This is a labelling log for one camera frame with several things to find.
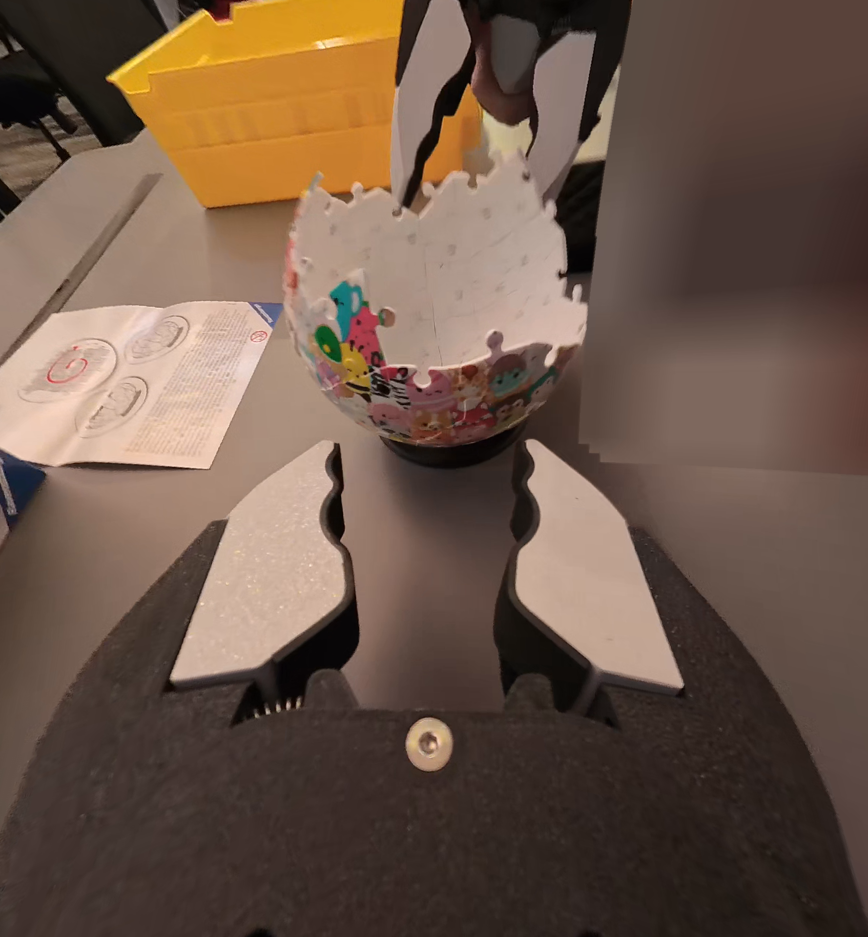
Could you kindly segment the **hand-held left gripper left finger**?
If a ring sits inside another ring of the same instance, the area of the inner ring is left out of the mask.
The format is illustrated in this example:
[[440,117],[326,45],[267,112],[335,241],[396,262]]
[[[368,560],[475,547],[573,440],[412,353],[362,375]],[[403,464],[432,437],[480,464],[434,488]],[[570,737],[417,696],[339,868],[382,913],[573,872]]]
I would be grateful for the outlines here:
[[255,681],[340,619],[358,618],[342,544],[339,445],[317,442],[229,512],[181,648],[175,689]]

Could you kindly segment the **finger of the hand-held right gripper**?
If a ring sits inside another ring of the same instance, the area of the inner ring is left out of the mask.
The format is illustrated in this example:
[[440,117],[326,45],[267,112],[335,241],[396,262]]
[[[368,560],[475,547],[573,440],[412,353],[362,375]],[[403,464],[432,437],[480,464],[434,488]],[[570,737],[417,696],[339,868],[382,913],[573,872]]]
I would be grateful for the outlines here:
[[527,167],[542,200],[554,200],[581,145],[581,123],[596,35],[564,34],[534,67],[533,139]]
[[408,209],[443,120],[470,85],[475,51],[459,1],[406,1],[398,39],[392,116],[392,195]]

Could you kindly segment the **black office chair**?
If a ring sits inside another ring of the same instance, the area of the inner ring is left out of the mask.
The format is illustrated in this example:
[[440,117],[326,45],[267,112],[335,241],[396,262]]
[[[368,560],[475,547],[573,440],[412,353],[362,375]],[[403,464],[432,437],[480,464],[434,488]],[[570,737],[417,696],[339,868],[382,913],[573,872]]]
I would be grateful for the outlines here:
[[103,147],[144,123],[109,76],[168,31],[160,2],[0,2],[0,132],[20,127],[60,164],[78,122]]

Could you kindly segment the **yellow plastic bin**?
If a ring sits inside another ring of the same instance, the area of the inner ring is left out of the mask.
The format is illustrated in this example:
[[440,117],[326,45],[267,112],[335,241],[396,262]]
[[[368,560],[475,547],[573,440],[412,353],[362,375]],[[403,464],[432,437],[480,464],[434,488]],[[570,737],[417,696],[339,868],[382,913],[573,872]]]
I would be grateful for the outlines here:
[[402,8],[200,10],[107,80],[206,208],[295,201],[318,173],[333,194],[387,188]]

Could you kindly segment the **black round puzzle stand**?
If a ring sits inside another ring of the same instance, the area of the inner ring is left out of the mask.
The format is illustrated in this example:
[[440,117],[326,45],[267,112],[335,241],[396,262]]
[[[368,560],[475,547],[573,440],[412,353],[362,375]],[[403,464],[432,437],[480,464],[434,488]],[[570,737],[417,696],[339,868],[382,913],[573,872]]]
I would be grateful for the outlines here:
[[487,439],[453,446],[422,446],[381,437],[381,442],[399,458],[432,469],[462,469],[485,463],[510,448],[521,437],[525,421]]

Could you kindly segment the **white instruction leaflet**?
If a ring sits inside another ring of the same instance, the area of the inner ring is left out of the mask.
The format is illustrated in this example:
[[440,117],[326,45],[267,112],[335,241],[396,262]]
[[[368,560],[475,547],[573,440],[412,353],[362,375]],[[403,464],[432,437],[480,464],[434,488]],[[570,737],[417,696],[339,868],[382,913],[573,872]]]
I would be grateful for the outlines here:
[[282,310],[196,301],[58,313],[0,366],[0,449],[50,468],[209,469]]

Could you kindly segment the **person's right hand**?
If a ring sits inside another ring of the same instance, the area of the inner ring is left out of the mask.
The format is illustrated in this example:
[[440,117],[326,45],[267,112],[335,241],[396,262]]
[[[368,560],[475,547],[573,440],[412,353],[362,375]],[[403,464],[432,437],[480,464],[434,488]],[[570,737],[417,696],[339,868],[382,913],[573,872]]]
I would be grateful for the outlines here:
[[533,92],[530,87],[522,91],[503,91],[491,61],[491,37],[489,31],[477,39],[475,67],[470,82],[473,94],[487,112],[498,123],[516,126],[530,118],[533,107]]

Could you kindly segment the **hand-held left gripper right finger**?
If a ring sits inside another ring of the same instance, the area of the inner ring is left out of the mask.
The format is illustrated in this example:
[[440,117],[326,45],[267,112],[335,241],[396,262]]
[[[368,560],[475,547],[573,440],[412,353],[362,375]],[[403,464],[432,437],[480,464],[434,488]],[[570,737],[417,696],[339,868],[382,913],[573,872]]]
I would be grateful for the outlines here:
[[517,444],[513,546],[494,613],[500,680],[540,674],[554,696],[602,687],[679,695],[684,683],[628,524],[536,439]]

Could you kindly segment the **colourful puzzle ball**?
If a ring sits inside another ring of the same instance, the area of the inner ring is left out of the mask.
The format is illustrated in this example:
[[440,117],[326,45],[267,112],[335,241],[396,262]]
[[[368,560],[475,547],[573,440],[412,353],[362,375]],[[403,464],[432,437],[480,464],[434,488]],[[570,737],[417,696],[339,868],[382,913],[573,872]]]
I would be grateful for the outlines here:
[[424,183],[423,208],[312,185],[289,229],[290,337],[323,396],[388,442],[455,450],[548,402],[585,336],[565,237],[522,154]]

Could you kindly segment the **black textured wrist rest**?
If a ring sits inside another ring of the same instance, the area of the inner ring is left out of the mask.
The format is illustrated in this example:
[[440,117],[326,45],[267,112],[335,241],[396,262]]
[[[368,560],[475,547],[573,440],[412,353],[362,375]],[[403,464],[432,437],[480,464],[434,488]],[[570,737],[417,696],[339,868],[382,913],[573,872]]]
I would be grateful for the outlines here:
[[592,274],[605,159],[572,166],[556,199],[556,221],[566,241],[566,274]]

